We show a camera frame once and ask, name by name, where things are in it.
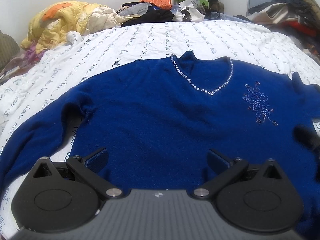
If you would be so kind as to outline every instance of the yellow blanket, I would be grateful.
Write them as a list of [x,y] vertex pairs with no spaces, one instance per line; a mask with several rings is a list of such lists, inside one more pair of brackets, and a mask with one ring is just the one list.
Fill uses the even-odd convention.
[[30,21],[28,36],[22,41],[21,47],[29,49],[32,42],[36,41],[36,53],[39,53],[65,43],[69,31],[83,34],[92,11],[99,6],[97,3],[69,1],[47,7]]

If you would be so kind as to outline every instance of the ribbed gray surface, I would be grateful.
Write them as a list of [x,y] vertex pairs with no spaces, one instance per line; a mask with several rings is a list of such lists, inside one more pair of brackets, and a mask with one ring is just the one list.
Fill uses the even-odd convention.
[[0,30],[0,72],[19,51],[20,48],[14,39]]
[[21,230],[12,240],[302,240],[294,231],[257,236],[227,224],[208,201],[184,190],[132,190],[108,200],[88,224],[60,234]]

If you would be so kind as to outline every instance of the sweater sleeve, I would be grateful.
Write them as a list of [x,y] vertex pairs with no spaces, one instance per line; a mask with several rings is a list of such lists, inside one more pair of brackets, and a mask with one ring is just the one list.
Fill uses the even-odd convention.
[[62,145],[67,112],[89,118],[94,111],[91,93],[78,85],[20,125],[6,143],[0,157],[0,189],[28,172],[41,156],[51,156]]

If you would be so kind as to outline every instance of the green object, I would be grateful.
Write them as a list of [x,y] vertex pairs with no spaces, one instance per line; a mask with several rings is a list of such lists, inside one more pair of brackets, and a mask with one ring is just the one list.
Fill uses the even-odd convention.
[[209,6],[209,1],[208,0],[199,0],[200,1],[200,4],[201,5],[206,5],[206,6]]

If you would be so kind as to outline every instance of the white fabric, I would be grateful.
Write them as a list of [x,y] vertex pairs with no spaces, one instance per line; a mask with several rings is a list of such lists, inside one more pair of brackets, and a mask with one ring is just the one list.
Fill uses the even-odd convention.
[[285,2],[271,4],[260,12],[255,12],[247,18],[257,24],[278,24],[288,15],[289,9]]
[[185,14],[182,11],[187,10],[190,14],[191,22],[199,23],[204,19],[204,15],[201,14],[196,8],[194,8],[190,0],[185,0],[180,3],[180,8],[176,11],[176,14],[173,17],[174,22],[183,22]]
[[138,14],[120,16],[112,8],[97,7],[92,11],[92,14],[89,17],[85,34],[111,29],[113,27],[120,26],[122,23],[132,18],[138,17],[140,17]]
[[[85,37],[70,32],[67,38],[72,45],[47,51],[27,74],[0,86],[0,153],[19,125],[64,92],[91,76],[137,59],[171,54],[181,57],[192,50],[199,59],[228,56],[290,76],[298,71],[305,84],[320,84],[319,66],[290,38],[255,24],[233,21],[143,24],[115,27]],[[51,157],[52,161],[68,158],[79,122],[77,118],[70,120],[65,142]],[[0,233],[7,239],[18,228],[11,201],[24,178],[25,175],[10,184],[1,203]]]

